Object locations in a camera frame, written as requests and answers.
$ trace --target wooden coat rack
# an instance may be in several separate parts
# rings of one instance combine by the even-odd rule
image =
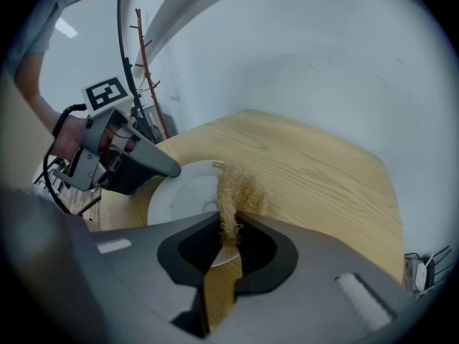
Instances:
[[[143,31],[142,31],[142,19],[141,19],[141,10],[136,9],[136,15],[137,15],[137,26],[129,26],[130,28],[134,28],[138,30],[138,40],[140,42],[141,46],[141,56],[142,56],[142,63],[143,64],[136,64],[136,66],[142,67],[146,81],[148,83],[148,87],[150,89],[151,93],[151,98],[153,99],[153,102],[155,104],[155,108],[153,111],[153,116],[155,118],[156,124],[158,126],[159,131],[161,132],[162,136],[166,139],[170,138],[169,132],[166,127],[166,123],[164,122],[163,119],[163,114],[161,113],[161,108],[159,107],[158,99],[156,98],[156,93],[155,93],[155,88],[158,86],[158,84],[161,81],[158,81],[156,84],[153,84],[151,80],[151,73],[148,68],[148,63],[146,61],[146,53],[145,53],[145,47],[147,47],[150,43],[151,40],[148,41],[146,44],[143,41]]]

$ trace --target human arm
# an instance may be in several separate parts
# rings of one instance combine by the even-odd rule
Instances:
[[[39,76],[43,58],[44,53],[25,55],[16,71],[14,81],[29,106],[52,132],[60,114],[40,95]],[[81,146],[84,129],[85,120],[70,115],[57,136],[51,154],[70,162]]]

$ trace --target wooden table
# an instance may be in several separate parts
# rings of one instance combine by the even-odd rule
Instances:
[[[364,149],[255,111],[214,120],[158,147],[182,166],[206,159],[244,163],[268,191],[268,216],[336,237],[402,281],[404,246],[394,189],[384,164]],[[101,229],[145,226],[159,183],[132,196],[103,191]],[[240,259],[207,274],[211,326],[231,307],[226,281],[239,276]]]

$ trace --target white plate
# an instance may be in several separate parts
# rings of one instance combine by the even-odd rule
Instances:
[[[148,207],[148,225],[168,223],[177,219],[218,211],[217,175],[213,162],[200,161],[181,168],[179,176],[166,178],[151,197]],[[239,256],[236,252],[221,250],[212,264],[225,264]]]

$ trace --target dried grass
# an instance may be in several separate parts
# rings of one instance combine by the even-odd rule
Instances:
[[[223,245],[240,242],[239,229],[242,225],[235,219],[236,212],[265,215],[268,207],[266,190],[240,163],[226,162],[223,165],[218,178],[217,199]]]

